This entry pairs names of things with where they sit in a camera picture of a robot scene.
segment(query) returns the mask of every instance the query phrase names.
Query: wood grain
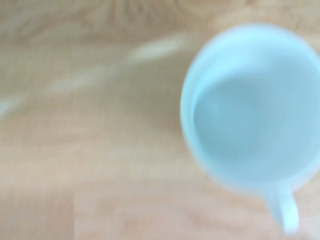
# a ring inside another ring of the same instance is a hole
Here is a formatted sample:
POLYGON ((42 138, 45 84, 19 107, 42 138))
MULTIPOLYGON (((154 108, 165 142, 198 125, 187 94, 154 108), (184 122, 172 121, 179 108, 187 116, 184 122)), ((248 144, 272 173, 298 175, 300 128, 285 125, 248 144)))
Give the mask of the wood grain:
POLYGON ((320 175, 283 236, 182 138, 192 59, 251 22, 320 52, 318 0, 0 0, 0 239, 319 239, 320 175))

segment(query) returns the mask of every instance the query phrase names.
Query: table surface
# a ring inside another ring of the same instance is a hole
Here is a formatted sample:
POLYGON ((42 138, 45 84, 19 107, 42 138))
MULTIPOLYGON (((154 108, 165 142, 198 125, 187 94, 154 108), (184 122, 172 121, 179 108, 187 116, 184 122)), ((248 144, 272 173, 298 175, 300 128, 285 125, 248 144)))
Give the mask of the table surface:
POLYGON ((1 240, 318 240, 320 175, 284 236, 194 162, 179 120, 203 44, 242 23, 320 51, 318 0, 0 0, 1 240))

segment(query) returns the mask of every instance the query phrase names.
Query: white mug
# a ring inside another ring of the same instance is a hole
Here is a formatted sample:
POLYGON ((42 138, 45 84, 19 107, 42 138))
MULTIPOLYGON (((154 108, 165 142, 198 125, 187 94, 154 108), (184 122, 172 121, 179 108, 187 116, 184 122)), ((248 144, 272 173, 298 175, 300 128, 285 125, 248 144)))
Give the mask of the white mug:
POLYGON ((320 160, 320 60, 302 38, 269 24, 213 38, 188 69, 180 120, 211 177, 262 195, 285 233, 298 230, 293 191, 320 160))

